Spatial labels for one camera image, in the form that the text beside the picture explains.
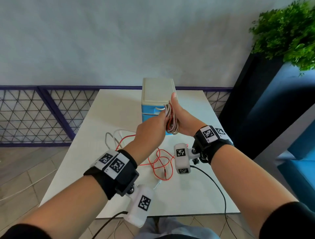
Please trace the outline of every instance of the coiled spring cable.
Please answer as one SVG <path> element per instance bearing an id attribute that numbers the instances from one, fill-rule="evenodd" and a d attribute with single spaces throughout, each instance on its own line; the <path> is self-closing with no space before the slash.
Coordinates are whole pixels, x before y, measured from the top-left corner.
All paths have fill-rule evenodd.
<path id="1" fill-rule="evenodd" d="M 165 116 L 169 117 L 169 120 L 167 121 L 166 124 L 166 132 L 168 132 L 169 134 L 177 134 L 179 130 L 179 122 L 178 119 L 176 118 L 171 102 L 164 105 L 164 107 Z"/>

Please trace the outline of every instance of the qr-like marker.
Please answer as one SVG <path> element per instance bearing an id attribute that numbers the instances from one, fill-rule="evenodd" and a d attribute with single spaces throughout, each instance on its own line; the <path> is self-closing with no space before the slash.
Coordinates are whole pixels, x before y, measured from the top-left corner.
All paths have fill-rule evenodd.
<path id="1" fill-rule="evenodd" d="M 120 161 L 118 158 L 115 158 L 115 160 L 112 162 L 112 164 L 109 167 L 112 170 L 114 170 L 116 173 L 119 173 L 124 165 L 125 164 L 122 161 Z"/>
<path id="2" fill-rule="evenodd" d="M 176 156 L 177 157 L 186 156 L 185 149 L 177 149 Z"/>
<path id="3" fill-rule="evenodd" d="M 212 132 L 211 129 L 206 130 L 206 131 L 204 131 L 204 132 L 202 132 L 202 133 L 204 134 L 204 136 L 205 136 L 206 138 L 210 138 L 211 136 L 214 136 L 214 133 Z"/>
<path id="4" fill-rule="evenodd" d="M 188 168 L 182 168 L 178 170 L 179 173 L 189 173 Z"/>
<path id="5" fill-rule="evenodd" d="M 147 211 L 149 209 L 150 202 L 151 202 L 150 198 L 142 195 L 138 207 Z"/>
<path id="6" fill-rule="evenodd" d="M 219 129 L 219 128 L 215 128 L 215 129 L 217 130 L 218 134 L 225 134 L 223 129 Z"/>
<path id="7" fill-rule="evenodd" d="M 104 164 L 107 164 L 109 162 L 109 160 L 111 160 L 112 158 L 113 158 L 113 155 L 106 153 L 103 157 L 101 157 L 99 159 L 99 161 L 104 163 Z"/>

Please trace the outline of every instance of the black sleeve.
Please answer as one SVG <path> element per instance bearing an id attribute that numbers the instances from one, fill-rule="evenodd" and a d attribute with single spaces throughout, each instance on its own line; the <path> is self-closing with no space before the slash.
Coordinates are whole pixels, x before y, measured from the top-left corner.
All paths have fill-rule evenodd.
<path id="1" fill-rule="evenodd" d="M 51 237 L 42 229 L 27 225 L 17 224 L 9 230 L 0 239 L 51 239 Z"/>
<path id="2" fill-rule="evenodd" d="M 290 202 L 276 209 L 267 218 L 260 230 L 259 239 L 313 238 L 314 232 L 315 213 L 301 202 Z"/>

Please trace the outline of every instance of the storage box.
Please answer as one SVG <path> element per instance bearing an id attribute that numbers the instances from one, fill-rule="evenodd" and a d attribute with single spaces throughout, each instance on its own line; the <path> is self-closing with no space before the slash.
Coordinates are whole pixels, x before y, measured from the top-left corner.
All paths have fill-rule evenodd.
<path id="1" fill-rule="evenodd" d="M 176 92 L 173 79 L 143 78 L 141 98 L 142 122 L 164 110 L 164 105 L 169 103 L 173 92 Z"/>

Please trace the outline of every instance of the hand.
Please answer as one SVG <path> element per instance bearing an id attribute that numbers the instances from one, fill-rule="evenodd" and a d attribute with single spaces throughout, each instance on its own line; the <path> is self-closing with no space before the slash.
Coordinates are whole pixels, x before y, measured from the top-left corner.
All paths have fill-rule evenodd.
<path id="1" fill-rule="evenodd" d="M 196 117 L 192 116 L 187 110 L 183 109 L 179 105 L 175 92 L 172 94 L 171 103 L 175 115 L 179 121 L 179 132 L 181 134 L 193 137 L 200 128 L 207 125 L 201 120 L 198 120 Z"/>
<path id="2" fill-rule="evenodd" d="M 124 147 L 124 150 L 134 158 L 138 165 L 163 142 L 168 119 L 163 110 L 158 116 L 149 118 L 138 125 L 135 139 Z"/>

